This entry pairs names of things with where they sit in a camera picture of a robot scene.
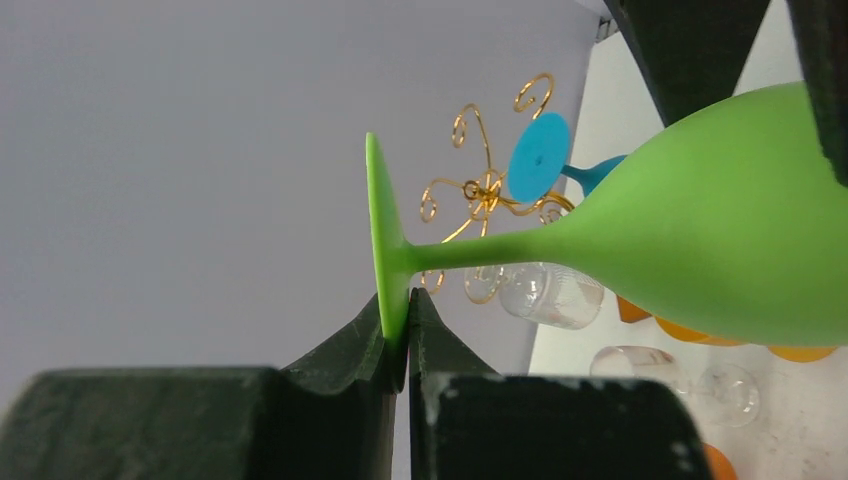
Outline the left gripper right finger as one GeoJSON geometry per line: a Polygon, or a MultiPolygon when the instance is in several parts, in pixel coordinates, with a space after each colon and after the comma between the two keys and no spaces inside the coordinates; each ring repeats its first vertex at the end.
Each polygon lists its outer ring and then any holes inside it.
{"type": "Polygon", "coordinates": [[[496,372],[412,291],[415,479],[709,479],[683,403],[653,380],[496,372]]]}

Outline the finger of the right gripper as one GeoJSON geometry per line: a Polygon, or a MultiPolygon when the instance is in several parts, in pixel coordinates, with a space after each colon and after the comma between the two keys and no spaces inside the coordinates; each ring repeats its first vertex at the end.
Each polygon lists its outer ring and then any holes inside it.
{"type": "Polygon", "coordinates": [[[819,142],[847,184],[847,0],[787,3],[819,142]]]}
{"type": "Polygon", "coordinates": [[[609,0],[665,126],[734,94],[769,0],[609,0]]]}

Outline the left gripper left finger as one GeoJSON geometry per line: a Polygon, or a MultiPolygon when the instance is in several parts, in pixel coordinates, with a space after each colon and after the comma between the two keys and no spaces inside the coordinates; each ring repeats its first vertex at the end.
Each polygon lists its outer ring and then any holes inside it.
{"type": "Polygon", "coordinates": [[[395,393],[378,305],[289,366],[34,376],[1,423],[5,479],[386,479],[395,393]]]}

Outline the green wine glass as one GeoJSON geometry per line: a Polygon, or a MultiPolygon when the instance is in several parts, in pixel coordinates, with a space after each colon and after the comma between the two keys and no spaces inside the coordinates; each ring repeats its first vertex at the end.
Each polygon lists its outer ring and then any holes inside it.
{"type": "Polygon", "coordinates": [[[398,347],[411,277],[548,262],[689,329],[761,345],[847,342],[847,190],[802,82],[749,91],[666,128],[576,208],[525,231],[412,245],[377,137],[365,140],[382,334],[398,347]]]}

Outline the blue wine glass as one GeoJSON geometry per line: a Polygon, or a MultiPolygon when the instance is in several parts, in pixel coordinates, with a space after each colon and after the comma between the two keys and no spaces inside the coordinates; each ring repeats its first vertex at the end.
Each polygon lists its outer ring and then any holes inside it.
{"type": "Polygon", "coordinates": [[[588,197],[625,158],[618,155],[590,168],[569,163],[570,128],[558,113],[543,113],[524,130],[513,149],[506,183],[512,198],[531,203],[542,198],[561,176],[574,180],[588,197]]]}

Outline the gold wire glass rack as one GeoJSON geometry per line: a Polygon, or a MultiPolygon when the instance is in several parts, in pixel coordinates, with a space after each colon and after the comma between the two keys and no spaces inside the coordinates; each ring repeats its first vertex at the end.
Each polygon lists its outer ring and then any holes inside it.
{"type": "MultiPolygon", "coordinates": [[[[548,102],[555,91],[555,77],[550,72],[541,72],[524,84],[514,97],[512,109],[515,113],[523,113],[528,109],[533,110],[531,117],[535,121],[546,110],[548,102]],[[533,95],[533,89],[540,83],[546,83],[544,95],[541,100],[533,95]]],[[[495,168],[492,151],[481,110],[478,105],[471,102],[462,107],[453,121],[451,142],[455,149],[461,149],[465,144],[468,133],[469,120],[473,119],[478,126],[483,152],[485,155],[485,169],[477,179],[469,179],[463,182],[447,178],[435,178],[424,189],[419,206],[419,216],[424,223],[430,223],[437,216],[439,203],[433,197],[436,186],[447,185],[458,189],[468,204],[468,218],[459,225],[452,233],[446,236],[441,243],[447,243],[460,237],[469,227],[480,224],[480,237],[488,234],[490,217],[499,208],[511,212],[517,217],[525,217],[530,214],[538,214],[542,225],[547,225],[558,220],[567,213],[574,210],[574,203],[567,199],[564,194],[557,193],[553,187],[532,203],[522,203],[506,194],[506,180],[508,169],[499,170],[495,168]]],[[[426,270],[420,273],[420,286],[428,293],[438,293],[446,277],[446,271],[426,270]]]]}

